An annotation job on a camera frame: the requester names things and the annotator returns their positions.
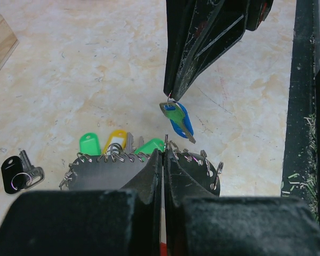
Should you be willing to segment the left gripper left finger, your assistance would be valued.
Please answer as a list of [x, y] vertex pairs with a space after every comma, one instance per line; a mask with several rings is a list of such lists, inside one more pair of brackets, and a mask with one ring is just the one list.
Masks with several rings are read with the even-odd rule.
[[149, 196], [131, 187], [21, 194], [0, 226], [0, 255], [159, 255], [161, 154], [150, 164]]

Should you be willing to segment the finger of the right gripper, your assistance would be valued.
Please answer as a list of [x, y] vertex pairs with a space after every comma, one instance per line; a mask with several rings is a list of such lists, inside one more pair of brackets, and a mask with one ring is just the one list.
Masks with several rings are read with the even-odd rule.
[[192, 1], [173, 88], [178, 101], [194, 80], [268, 16], [272, 1]]
[[166, 1], [167, 14], [167, 57], [163, 92], [173, 91], [183, 45], [186, 40], [186, 17], [190, 14], [192, 1]]

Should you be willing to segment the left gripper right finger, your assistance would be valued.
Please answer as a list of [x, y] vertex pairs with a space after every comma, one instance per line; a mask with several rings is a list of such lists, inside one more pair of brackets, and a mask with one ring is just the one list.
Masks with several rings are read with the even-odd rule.
[[164, 155], [168, 255], [320, 255], [320, 226], [296, 197], [218, 197], [206, 169]]

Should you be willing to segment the blue tag key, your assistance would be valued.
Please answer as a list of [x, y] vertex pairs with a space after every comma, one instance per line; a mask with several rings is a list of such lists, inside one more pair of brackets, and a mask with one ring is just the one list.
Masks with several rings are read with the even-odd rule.
[[191, 143], [196, 143], [194, 130], [186, 108], [177, 101], [161, 102], [159, 107], [172, 124], [175, 133]]

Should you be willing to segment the green key tag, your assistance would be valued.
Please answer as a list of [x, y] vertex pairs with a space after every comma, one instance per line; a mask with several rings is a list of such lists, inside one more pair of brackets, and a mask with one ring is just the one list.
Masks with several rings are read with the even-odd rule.
[[89, 132], [79, 139], [79, 151], [88, 155], [100, 155], [101, 148], [99, 138], [95, 133]]
[[135, 154], [139, 154], [139, 153], [152, 154], [155, 149], [163, 152], [164, 141], [159, 138], [153, 138], [150, 141], [146, 142], [141, 147], [137, 148], [134, 153]]

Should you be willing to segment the yellow key tag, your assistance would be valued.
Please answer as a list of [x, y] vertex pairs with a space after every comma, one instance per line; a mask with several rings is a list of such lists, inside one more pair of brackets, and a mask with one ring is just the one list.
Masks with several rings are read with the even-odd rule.
[[117, 143], [119, 144], [122, 149], [126, 146], [127, 140], [127, 132], [124, 130], [114, 130], [109, 135], [108, 141], [106, 142], [105, 146], [103, 147], [102, 153], [106, 153], [110, 150], [110, 145]]

